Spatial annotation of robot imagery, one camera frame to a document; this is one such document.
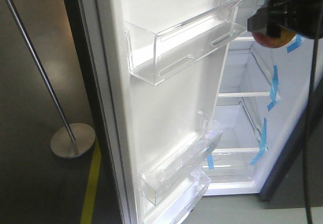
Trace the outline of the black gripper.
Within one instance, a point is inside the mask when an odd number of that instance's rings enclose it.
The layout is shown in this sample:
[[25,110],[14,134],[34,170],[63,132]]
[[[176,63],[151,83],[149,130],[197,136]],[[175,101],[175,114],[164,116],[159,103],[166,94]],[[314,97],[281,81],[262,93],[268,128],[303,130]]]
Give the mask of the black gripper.
[[271,38],[281,37],[281,28],[308,39],[322,38],[322,0],[266,0],[247,20],[247,29]]

